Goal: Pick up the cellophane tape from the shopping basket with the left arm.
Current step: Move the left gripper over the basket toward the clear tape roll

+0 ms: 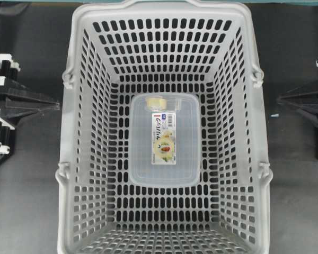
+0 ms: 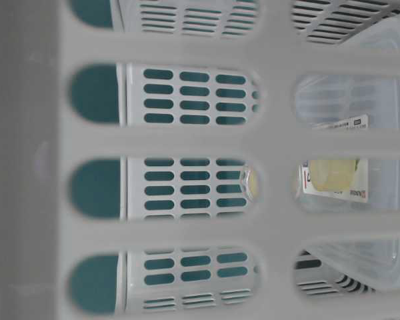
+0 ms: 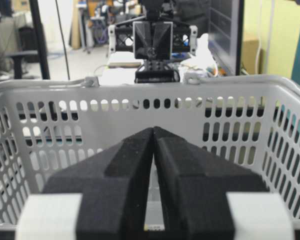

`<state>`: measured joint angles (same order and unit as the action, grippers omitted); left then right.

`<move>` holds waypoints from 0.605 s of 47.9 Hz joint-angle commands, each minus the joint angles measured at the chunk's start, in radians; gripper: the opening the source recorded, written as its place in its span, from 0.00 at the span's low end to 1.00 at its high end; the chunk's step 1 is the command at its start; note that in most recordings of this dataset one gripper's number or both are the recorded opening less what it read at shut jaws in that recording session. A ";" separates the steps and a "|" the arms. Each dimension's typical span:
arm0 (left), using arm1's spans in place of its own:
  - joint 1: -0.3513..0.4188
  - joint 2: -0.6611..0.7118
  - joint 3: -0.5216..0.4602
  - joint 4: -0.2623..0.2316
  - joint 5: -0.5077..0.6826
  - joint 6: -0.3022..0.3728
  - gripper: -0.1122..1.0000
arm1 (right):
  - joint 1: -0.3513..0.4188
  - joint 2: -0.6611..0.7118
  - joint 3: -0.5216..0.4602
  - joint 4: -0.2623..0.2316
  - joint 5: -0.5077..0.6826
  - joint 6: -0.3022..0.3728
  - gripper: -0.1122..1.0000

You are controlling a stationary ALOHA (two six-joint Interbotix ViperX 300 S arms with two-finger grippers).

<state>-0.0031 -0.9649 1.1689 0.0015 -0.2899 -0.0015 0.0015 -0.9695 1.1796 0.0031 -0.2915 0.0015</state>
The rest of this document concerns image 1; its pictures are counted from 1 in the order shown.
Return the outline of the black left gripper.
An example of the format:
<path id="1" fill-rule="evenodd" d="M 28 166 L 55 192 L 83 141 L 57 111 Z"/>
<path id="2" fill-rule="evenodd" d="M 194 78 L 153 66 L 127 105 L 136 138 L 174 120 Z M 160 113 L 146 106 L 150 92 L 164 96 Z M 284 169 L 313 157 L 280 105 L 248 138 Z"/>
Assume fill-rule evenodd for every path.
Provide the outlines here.
<path id="1" fill-rule="evenodd" d="M 21 118 L 60 110 L 56 99 L 17 82 L 19 71 L 11 54 L 0 53 L 0 164 L 14 153 L 15 126 Z M 35 102 L 8 102 L 8 97 Z"/>

